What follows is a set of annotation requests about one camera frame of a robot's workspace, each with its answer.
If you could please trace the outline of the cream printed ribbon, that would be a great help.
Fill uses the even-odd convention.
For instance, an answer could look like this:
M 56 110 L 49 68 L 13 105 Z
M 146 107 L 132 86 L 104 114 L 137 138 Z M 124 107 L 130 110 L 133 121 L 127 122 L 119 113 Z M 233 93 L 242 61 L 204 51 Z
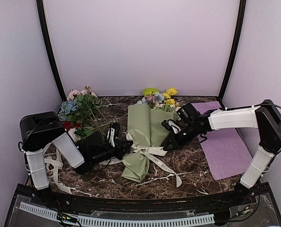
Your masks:
M 149 172 L 149 165 L 153 163 L 163 171 L 176 177 L 176 187 L 180 187 L 182 180 L 173 169 L 168 167 L 158 156 L 165 156 L 166 151 L 162 147 L 148 147 L 133 143 L 127 155 L 124 155 L 122 160 L 118 158 L 111 158 L 107 161 L 100 162 L 102 166 L 110 166 L 119 163 L 124 164 L 124 170 L 121 177 L 135 182 L 142 182 Z

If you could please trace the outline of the peach and green wrapping paper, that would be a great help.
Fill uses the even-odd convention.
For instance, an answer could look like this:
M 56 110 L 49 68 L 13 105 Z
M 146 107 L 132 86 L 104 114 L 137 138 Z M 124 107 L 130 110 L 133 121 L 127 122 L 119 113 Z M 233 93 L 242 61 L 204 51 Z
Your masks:
M 126 139 L 133 143 L 148 147 L 162 147 L 169 135 L 161 123 L 164 120 L 176 120 L 173 111 L 152 109 L 148 105 L 131 105 L 128 107 Z

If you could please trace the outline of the yellow fake flower stem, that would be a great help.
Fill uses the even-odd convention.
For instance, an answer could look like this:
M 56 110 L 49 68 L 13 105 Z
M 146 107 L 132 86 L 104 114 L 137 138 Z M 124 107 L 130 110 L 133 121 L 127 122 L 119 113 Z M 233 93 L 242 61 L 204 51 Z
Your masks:
M 167 111 L 170 107 L 172 110 L 176 110 L 180 107 L 179 102 L 177 102 L 173 96 L 177 95 L 178 91 L 175 87 L 168 88 L 165 93 L 163 93 L 164 96 L 164 105 L 163 105 L 163 111 Z

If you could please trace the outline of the blue fake flower stem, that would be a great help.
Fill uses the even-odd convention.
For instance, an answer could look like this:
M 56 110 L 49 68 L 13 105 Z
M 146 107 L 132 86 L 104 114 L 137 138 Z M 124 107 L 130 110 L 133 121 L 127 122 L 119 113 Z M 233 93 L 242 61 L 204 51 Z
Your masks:
M 150 108 L 155 108 L 164 102 L 164 95 L 159 92 L 151 93 L 149 95 L 144 96 L 141 100 L 139 100 L 137 105 L 148 105 Z

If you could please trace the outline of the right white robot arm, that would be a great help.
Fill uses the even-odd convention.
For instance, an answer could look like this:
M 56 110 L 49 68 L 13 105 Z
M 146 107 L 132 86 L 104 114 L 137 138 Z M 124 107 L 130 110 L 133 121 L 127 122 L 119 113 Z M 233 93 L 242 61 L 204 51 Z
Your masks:
M 191 103 L 183 105 L 178 116 L 187 124 L 180 129 L 175 121 L 164 120 L 162 126 L 170 132 L 162 143 L 165 151 L 183 147 L 199 135 L 229 128 L 255 128 L 260 142 L 250 166 L 242 175 L 239 187 L 231 193 L 231 202 L 241 205 L 249 197 L 249 191 L 281 153 L 281 106 L 270 99 L 262 103 L 236 108 L 210 109 L 201 114 Z

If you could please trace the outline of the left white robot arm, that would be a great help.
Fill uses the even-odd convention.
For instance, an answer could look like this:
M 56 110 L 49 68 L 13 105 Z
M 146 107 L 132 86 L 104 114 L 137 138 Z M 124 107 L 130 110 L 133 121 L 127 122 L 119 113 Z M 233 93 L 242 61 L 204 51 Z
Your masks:
M 49 181 L 44 161 L 44 148 L 48 144 L 60 152 L 75 171 L 82 175 L 91 171 L 94 165 L 112 158 L 121 160 L 130 151 L 131 140 L 118 140 L 118 123 L 113 123 L 109 129 L 107 142 L 94 133 L 79 142 L 66 131 L 55 112 L 28 115 L 20 121 L 22 141 L 20 150 L 25 154 L 27 169 L 30 172 L 34 187 L 39 190 L 37 198 L 45 206 L 52 206 L 56 196 L 50 192 Z

